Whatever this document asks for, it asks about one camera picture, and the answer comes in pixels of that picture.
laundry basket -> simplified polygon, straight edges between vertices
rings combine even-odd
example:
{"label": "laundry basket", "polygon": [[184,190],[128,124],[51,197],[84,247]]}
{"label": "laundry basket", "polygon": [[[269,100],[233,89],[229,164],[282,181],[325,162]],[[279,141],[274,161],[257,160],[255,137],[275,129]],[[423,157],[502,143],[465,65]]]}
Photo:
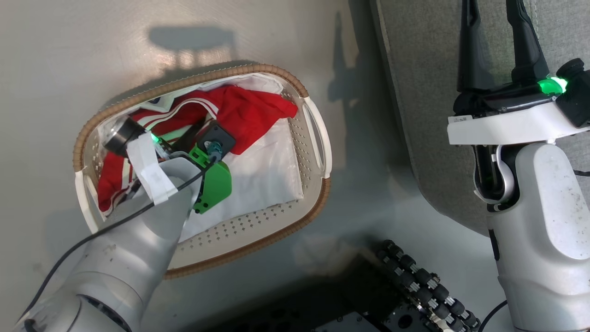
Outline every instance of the laundry basket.
{"label": "laundry basket", "polygon": [[250,64],[211,71],[139,93],[99,112],[84,125],[76,140],[73,161],[76,193],[90,231],[97,232],[105,220],[97,207],[96,191],[104,157],[99,147],[99,127],[105,121],[168,93],[248,75],[272,77],[283,86],[283,97],[297,105],[297,114],[289,119],[289,127],[304,198],[226,220],[179,243],[165,278],[178,278],[233,261],[310,223],[322,210],[330,192],[332,150],[326,127],[307,90],[295,76],[276,66]]}

clothing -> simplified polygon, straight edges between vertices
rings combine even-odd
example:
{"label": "clothing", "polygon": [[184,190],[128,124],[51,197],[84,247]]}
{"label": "clothing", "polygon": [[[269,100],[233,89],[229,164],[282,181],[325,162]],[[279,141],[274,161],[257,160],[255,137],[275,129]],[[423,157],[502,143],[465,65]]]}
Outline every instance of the clothing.
{"label": "clothing", "polygon": [[[170,112],[139,109],[130,117],[169,143],[174,143],[191,125],[203,118],[216,118],[219,125],[236,140],[231,153],[240,155],[278,119],[292,118],[296,113],[297,106],[280,95],[223,86],[177,97]],[[133,179],[133,168],[128,160],[107,153],[97,187],[99,209],[108,214]]]}

white tape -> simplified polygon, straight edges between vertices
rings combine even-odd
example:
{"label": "white tape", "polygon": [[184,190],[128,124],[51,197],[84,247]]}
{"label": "white tape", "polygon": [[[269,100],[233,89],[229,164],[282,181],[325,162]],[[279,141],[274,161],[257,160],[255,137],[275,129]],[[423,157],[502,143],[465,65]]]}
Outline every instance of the white tape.
{"label": "white tape", "polygon": [[129,142],[127,156],[139,181],[155,205],[167,201],[168,197],[177,192],[174,184],[158,164],[152,134],[143,134]]}

white basket handle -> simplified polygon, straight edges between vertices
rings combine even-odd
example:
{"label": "white basket handle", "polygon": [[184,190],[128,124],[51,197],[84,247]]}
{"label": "white basket handle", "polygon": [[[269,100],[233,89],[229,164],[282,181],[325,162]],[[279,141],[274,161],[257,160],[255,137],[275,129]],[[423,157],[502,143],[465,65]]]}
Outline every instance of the white basket handle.
{"label": "white basket handle", "polygon": [[311,98],[305,97],[303,104],[303,115],[307,122],[309,134],[312,137],[313,152],[316,155],[317,166],[323,173],[323,178],[329,178],[332,172],[332,146],[330,145],[330,138],[328,131],[320,111]]}

brown woven rim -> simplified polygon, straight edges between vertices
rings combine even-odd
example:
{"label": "brown woven rim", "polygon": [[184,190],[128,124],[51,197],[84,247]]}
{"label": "brown woven rim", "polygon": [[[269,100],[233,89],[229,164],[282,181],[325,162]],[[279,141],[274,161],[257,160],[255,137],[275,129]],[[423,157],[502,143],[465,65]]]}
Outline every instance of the brown woven rim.
{"label": "brown woven rim", "polygon": [[[289,82],[295,90],[299,93],[299,95],[303,98],[308,97],[309,94],[303,84],[291,73],[286,71],[285,69],[279,68],[277,66],[272,66],[270,64],[249,64],[246,66],[238,66],[232,67],[222,70],[211,71],[209,73],[200,74],[191,76],[182,80],[178,80],[172,83],[168,83],[154,89],[150,89],[148,91],[139,93],[134,95],[130,98],[127,98],[107,109],[97,113],[94,115],[86,124],[82,127],[82,130],[78,134],[78,138],[76,139],[76,144],[74,145],[74,171],[78,172],[84,168],[84,146],[86,145],[86,141],[90,136],[90,133],[101,124],[104,120],[110,118],[111,116],[120,113],[127,108],[137,105],[143,102],[147,102],[148,100],[152,100],[155,97],[165,95],[169,92],[173,92],[179,89],[183,89],[185,87],[189,87],[195,84],[200,84],[216,79],[223,79],[230,76],[242,75],[242,74],[249,74],[249,73],[269,73],[274,74],[276,76],[281,77],[285,81]],[[171,269],[168,270],[164,276],[164,279],[175,279],[180,278],[182,276],[187,276],[190,274],[194,274],[206,269],[213,268],[215,266],[219,266],[228,262],[233,261],[234,259],[243,257],[249,253],[258,251],[276,241],[282,240],[285,237],[295,233],[296,231],[300,230],[301,228],[305,227],[309,224],[317,215],[321,212],[326,204],[326,200],[330,193],[330,179],[325,178],[322,180],[322,189],[320,190],[320,196],[317,199],[316,204],[313,208],[301,219],[298,221],[290,224],[289,226],[285,227],[284,229],[279,230],[271,235],[268,235],[256,242],[250,243],[249,245],[243,246],[239,249],[234,251],[225,253],[223,255],[219,255],[217,257],[213,257],[207,259],[206,261],[198,262],[192,265],[184,266],[178,269]]]}

